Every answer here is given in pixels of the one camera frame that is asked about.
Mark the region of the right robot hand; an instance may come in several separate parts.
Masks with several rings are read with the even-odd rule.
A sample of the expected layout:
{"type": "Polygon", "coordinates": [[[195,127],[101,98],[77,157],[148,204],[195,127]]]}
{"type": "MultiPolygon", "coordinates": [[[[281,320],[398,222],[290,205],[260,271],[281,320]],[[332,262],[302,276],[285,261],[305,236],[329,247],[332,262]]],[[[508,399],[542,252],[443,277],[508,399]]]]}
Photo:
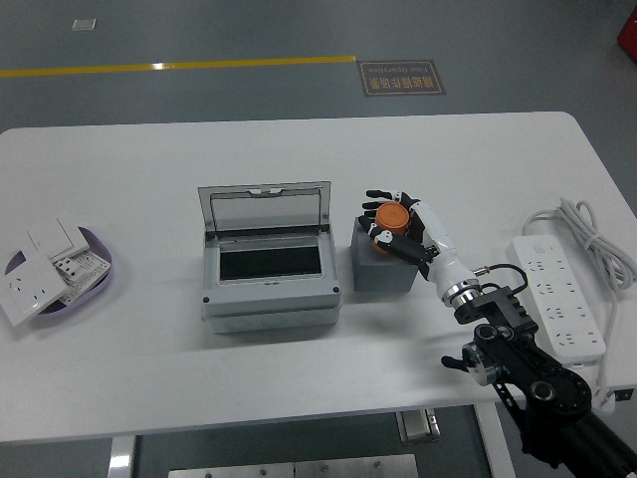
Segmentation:
{"type": "Polygon", "coordinates": [[[358,223],[373,244],[417,266],[448,307],[457,308],[480,295],[476,274],[462,264],[451,237],[427,203],[397,190],[370,189],[366,196],[370,200],[362,204],[358,223]],[[408,211],[403,235],[389,231],[374,218],[380,207],[388,204],[399,204],[408,211]]]}

